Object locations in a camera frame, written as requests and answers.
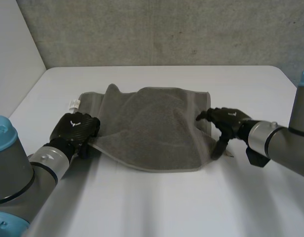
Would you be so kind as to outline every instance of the white tag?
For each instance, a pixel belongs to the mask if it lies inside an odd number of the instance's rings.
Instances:
[[[81,101],[80,100],[71,100],[70,105],[69,105],[69,110],[70,109],[78,109]]]

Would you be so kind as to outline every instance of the gray towel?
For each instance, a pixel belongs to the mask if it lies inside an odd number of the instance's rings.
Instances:
[[[211,161],[211,125],[195,121],[210,107],[207,92],[147,87],[121,93],[111,84],[105,94],[88,92],[79,99],[78,111],[101,121],[89,144],[120,163],[149,172],[181,172]]]

